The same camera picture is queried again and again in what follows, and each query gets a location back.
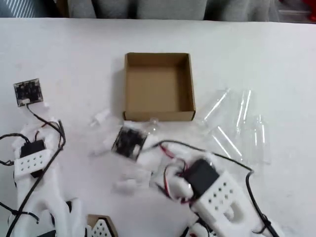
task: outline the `white plastic bracket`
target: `white plastic bracket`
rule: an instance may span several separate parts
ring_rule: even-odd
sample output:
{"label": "white plastic bracket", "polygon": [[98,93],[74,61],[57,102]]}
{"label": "white plastic bracket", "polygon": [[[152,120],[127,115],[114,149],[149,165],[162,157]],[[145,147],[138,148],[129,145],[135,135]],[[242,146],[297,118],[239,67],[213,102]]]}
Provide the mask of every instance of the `white plastic bracket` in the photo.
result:
{"label": "white plastic bracket", "polygon": [[[232,208],[229,220],[225,212]],[[225,171],[192,206],[220,237],[250,237],[262,223],[250,200],[234,178]]]}
{"label": "white plastic bracket", "polygon": [[50,160],[51,150],[42,150],[29,156],[16,159],[14,162],[14,175],[18,180],[20,177],[31,174],[45,168]]}
{"label": "white plastic bracket", "polygon": [[92,237],[112,237],[105,220],[98,220],[91,232]]}

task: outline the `white foam bracket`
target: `white foam bracket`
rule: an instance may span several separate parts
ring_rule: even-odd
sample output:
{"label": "white foam bracket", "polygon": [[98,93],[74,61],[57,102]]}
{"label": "white foam bracket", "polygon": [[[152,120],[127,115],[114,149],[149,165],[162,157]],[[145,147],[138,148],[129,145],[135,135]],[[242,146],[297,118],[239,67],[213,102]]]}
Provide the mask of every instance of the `white foam bracket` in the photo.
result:
{"label": "white foam bracket", "polygon": [[105,220],[98,220],[91,234],[92,237],[113,237]]}

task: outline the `cardboard box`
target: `cardboard box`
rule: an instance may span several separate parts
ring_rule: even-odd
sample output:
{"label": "cardboard box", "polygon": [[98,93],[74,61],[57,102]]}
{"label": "cardboard box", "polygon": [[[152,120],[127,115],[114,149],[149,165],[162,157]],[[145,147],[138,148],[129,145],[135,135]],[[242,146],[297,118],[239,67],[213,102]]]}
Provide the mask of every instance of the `cardboard box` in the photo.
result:
{"label": "cardboard box", "polygon": [[125,73],[125,120],[193,120],[196,107],[189,54],[128,53]]}

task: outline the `gray chair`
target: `gray chair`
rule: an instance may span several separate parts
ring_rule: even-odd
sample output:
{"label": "gray chair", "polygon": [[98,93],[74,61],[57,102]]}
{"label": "gray chair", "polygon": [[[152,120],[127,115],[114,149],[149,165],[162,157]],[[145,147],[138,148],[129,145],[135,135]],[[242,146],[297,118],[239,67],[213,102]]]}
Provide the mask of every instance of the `gray chair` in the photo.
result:
{"label": "gray chair", "polygon": [[275,0],[68,0],[83,18],[277,21]]}

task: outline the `red wire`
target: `red wire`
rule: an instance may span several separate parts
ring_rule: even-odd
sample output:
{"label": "red wire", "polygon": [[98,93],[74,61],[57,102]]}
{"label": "red wire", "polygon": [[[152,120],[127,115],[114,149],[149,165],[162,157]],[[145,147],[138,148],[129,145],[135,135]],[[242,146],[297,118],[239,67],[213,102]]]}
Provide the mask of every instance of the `red wire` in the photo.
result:
{"label": "red wire", "polygon": [[174,153],[172,153],[171,151],[169,151],[166,147],[164,147],[163,145],[159,145],[159,147],[162,149],[162,151],[165,153],[166,156],[168,156],[169,158],[173,159],[174,158]]}
{"label": "red wire", "polygon": [[[160,147],[161,150],[165,153],[166,156],[168,156],[168,157],[171,158],[171,159],[175,158],[175,154],[172,153],[171,151],[169,151],[166,147],[164,147],[164,146],[161,145],[161,144],[159,145],[159,147]],[[185,171],[185,170],[188,168],[188,164],[187,164],[186,161],[185,161],[184,159],[182,159],[182,158],[177,158],[177,159],[181,160],[181,161],[184,163],[184,169],[183,169],[183,171]],[[164,169],[164,172],[163,172],[163,184],[164,184],[164,189],[165,189],[165,191],[166,191],[167,196],[168,196],[169,198],[171,198],[170,192],[169,192],[169,189],[168,189],[168,184],[167,184],[167,177],[166,177],[166,175],[167,175],[167,174],[166,174],[166,173],[167,173],[167,169],[168,169],[169,166],[170,166],[170,164],[167,165],[166,168]],[[182,200],[181,200],[181,204],[186,204],[186,203],[190,203],[190,202],[191,202],[190,199],[189,199],[189,200],[185,200],[185,199],[182,199]]]}

